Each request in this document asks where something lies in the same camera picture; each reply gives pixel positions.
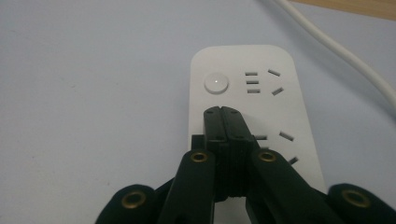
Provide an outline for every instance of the white surface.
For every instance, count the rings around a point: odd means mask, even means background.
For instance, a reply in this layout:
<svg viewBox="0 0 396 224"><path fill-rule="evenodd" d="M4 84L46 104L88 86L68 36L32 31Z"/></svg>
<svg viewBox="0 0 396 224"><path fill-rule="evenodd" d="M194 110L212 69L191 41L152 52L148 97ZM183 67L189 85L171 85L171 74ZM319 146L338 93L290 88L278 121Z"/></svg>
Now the white surface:
<svg viewBox="0 0 396 224"><path fill-rule="evenodd" d="M372 83L381 92L383 97L396 110L396 90L370 65L365 63L353 52L347 50L343 45L334 41L331 37L324 34L312 21L307 19L289 0L274 0L282 7L302 28L312 35L320 44L334 52L346 63L354 67L362 76Z"/></svg>
<svg viewBox="0 0 396 224"><path fill-rule="evenodd" d="M396 86L395 21L296 6ZM395 208L396 113L273 2L2 1L0 223L93 223L118 189L170 179L187 148L192 56L241 44L291 54L327 186Z"/></svg>
<svg viewBox="0 0 396 224"><path fill-rule="evenodd" d="M278 76L268 71L276 71ZM205 90L204 83L212 74L229 80L227 91L213 95ZM274 95L280 88L283 91ZM294 169L310 186L327 192L294 62L285 50L249 45L197 52L191 62L189 139L193 134L204 133L204 112L217 105L238 110L253 135L266 136L266 140L258 140L260 147L279 152L287 161L297 157Z"/></svg>

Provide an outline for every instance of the power strip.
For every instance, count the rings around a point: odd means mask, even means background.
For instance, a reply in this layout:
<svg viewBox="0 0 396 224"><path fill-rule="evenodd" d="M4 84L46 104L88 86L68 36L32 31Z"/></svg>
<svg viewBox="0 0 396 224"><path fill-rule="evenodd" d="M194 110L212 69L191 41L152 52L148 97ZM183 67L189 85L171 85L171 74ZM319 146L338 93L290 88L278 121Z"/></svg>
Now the power strip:
<svg viewBox="0 0 396 224"><path fill-rule="evenodd" d="M189 147L203 134L204 111L241 112L261 147L278 151L313 188L325 191L293 59L275 46L202 49L191 62Z"/></svg>

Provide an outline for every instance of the socket slot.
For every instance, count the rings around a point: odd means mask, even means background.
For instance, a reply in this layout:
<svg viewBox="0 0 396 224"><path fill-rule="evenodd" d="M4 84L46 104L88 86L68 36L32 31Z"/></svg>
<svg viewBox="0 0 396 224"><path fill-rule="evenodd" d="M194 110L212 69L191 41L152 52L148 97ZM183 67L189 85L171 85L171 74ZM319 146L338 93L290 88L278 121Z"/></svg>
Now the socket slot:
<svg viewBox="0 0 396 224"><path fill-rule="evenodd" d="M284 91L284 89L281 87L279 89L276 89L275 91L272 92L273 95L278 95L280 94L282 91Z"/></svg>
<svg viewBox="0 0 396 224"><path fill-rule="evenodd" d="M254 135L254 138L256 138L256 140L267 140L268 139L267 135Z"/></svg>
<svg viewBox="0 0 396 224"><path fill-rule="evenodd" d="M251 84L259 84L259 80L247 80L247 84L251 85Z"/></svg>
<svg viewBox="0 0 396 224"><path fill-rule="evenodd" d="M290 165L293 165L294 163L296 163L298 161L298 158L297 157L293 157L293 158L291 158L291 160L289 160L289 164Z"/></svg>
<svg viewBox="0 0 396 224"><path fill-rule="evenodd" d="M245 76L247 77L256 77L258 74L256 72L246 72Z"/></svg>
<svg viewBox="0 0 396 224"><path fill-rule="evenodd" d="M274 71L272 69L268 69L268 73L270 73L270 74L272 74L274 76L280 77L280 73L278 73L277 71Z"/></svg>
<svg viewBox="0 0 396 224"><path fill-rule="evenodd" d="M247 93L260 93L260 89L247 90Z"/></svg>
<svg viewBox="0 0 396 224"><path fill-rule="evenodd" d="M281 136L283 138L286 138L286 139L288 139L291 142L294 141L294 137L291 136L290 134L287 134L287 133L284 133L284 132L280 132L279 136Z"/></svg>

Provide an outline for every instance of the white table surface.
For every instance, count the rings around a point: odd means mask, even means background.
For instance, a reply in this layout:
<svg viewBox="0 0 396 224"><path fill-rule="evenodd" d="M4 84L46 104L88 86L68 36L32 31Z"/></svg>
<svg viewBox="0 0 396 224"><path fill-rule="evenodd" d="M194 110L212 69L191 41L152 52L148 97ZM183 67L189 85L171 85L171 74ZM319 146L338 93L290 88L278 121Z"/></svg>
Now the white table surface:
<svg viewBox="0 0 396 224"><path fill-rule="evenodd" d="M396 87L396 21L295 4ZM396 112L272 1L1 1L0 223L93 223L132 184L172 178L192 56L270 44L299 75L327 186L396 208ZM224 204L217 223L247 223Z"/></svg>

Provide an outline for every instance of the power button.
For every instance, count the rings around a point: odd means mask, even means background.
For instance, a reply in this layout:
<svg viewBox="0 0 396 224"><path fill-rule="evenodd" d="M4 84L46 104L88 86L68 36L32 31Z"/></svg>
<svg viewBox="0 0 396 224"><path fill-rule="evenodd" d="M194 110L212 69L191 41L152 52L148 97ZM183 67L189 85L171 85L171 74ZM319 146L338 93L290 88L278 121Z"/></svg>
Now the power button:
<svg viewBox="0 0 396 224"><path fill-rule="evenodd" d="M220 94L228 88L228 78L222 73L212 73L205 77L205 88L212 94Z"/></svg>

